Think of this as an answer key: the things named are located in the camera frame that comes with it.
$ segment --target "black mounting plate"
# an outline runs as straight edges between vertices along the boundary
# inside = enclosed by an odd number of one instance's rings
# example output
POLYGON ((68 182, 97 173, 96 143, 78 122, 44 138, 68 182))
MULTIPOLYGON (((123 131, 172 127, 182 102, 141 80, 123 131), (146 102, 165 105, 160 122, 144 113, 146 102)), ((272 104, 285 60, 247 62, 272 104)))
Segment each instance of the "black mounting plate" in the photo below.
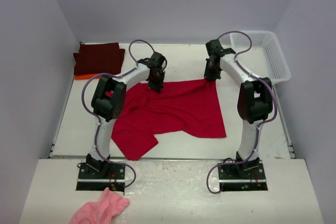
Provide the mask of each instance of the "black mounting plate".
POLYGON ((222 191, 261 191, 268 190, 263 164, 244 171, 243 173, 229 172, 228 165, 218 167, 219 187, 222 191))
POLYGON ((102 174, 86 163, 80 163, 76 190, 77 191, 104 191, 108 187, 111 191, 125 191, 125 166, 108 165, 107 172, 102 174))

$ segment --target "folded cloth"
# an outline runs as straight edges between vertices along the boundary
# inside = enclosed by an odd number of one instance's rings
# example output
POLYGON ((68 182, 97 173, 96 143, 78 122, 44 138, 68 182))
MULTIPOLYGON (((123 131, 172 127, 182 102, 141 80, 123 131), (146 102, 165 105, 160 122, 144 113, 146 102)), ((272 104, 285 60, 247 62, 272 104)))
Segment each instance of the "folded cloth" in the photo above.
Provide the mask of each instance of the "folded cloth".
POLYGON ((74 53, 76 65, 74 75, 93 73, 119 74, 123 63, 125 49, 119 49, 118 43, 81 44, 78 53, 74 53))
POLYGON ((163 85, 160 94, 147 83, 139 83, 126 93, 112 139, 128 160, 138 160, 153 148, 158 143, 154 134, 184 131, 196 137, 226 137, 215 82, 163 85))
POLYGON ((120 197, 107 187, 98 201, 82 206, 69 224, 111 224, 112 218, 121 214, 129 204, 128 199, 120 197))

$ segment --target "white platform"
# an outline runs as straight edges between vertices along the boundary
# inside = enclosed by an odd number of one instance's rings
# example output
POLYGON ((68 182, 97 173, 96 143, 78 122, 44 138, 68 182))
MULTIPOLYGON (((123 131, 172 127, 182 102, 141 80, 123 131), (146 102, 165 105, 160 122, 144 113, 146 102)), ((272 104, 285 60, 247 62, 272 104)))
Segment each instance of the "white platform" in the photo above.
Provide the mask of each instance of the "white platform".
MULTIPOLYGON (((75 191, 78 160, 41 159, 20 224, 68 223, 100 191, 75 191)), ((138 173, 125 191, 129 207, 113 223, 322 224, 304 160, 264 159, 268 191, 210 194, 205 177, 216 161, 129 162, 138 173)), ((126 170, 130 180, 129 169, 126 170)), ((211 175, 218 189, 218 173, 211 175)))
MULTIPOLYGON (((120 44, 121 48, 128 48, 128 44, 120 44)), ((207 52, 205 45, 154 45, 156 51, 166 56, 168 66, 165 81, 184 81, 202 79, 205 69, 207 52)), ((137 59, 150 57, 151 50, 147 45, 135 44, 132 52, 137 59)), ((253 72, 260 76, 268 76, 267 65, 258 49, 241 55, 241 60, 253 72)), ((132 68, 134 62, 128 54, 122 70, 132 68)), ((80 94, 86 81, 74 81, 60 126, 53 155, 80 156, 88 154, 95 133, 94 117, 88 114, 81 104, 80 94)), ((97 80, 87 88, 85 100, 90 104, 97 80)), ((196 138, 184 132, 156 135, 159 144, 147 152, 146 158, 181 158, 181 159, 223 159, 235 157, 239 148, 242 121, 237 112, 239 87, 224 72, 222 79, 217 80, 217 92, 224 119, 226 138, 196 138)), ((111 141, 110 152, 112 157, 123 157, 118 147, 111 141)), ((261 159, 273 157, 289 159, 287 141, 280 116, 264 126, 260 143, 261 159)))

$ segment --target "dark red cloth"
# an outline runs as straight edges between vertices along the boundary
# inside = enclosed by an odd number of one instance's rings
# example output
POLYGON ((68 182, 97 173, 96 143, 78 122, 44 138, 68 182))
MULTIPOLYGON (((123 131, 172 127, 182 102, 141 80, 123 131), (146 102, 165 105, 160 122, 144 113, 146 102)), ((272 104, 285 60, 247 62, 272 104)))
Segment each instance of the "dark red cloth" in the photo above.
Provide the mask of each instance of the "dark red cloth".
POLYGON ((147 83, 139 83, 126 93, 112 139, 128 160, 138 160, 153 148, 158 143, 154 134, 184 131, 196 137, 226 137, 215 82, 163 85, 160 94, 150 90, 147 83))
POLYGON ((73 53, 76 65, 75 76, 91 73, 119 74, 124 60, 125 49, 118 43, 81 44, 79 52, 73 53))

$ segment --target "red cloth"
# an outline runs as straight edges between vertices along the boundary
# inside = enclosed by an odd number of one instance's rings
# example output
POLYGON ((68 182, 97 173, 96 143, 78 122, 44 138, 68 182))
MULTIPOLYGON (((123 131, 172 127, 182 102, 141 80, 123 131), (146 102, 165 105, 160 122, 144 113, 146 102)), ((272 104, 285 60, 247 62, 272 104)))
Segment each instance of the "red cloth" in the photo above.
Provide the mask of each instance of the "red cloth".
POLYGON ((112 139, 128 160, 138 160, 158 142, 154 134, 184 131, 196 137, 226 137, 215 82, 165 82, 158 94, 148 84, 126 93, 112 139))

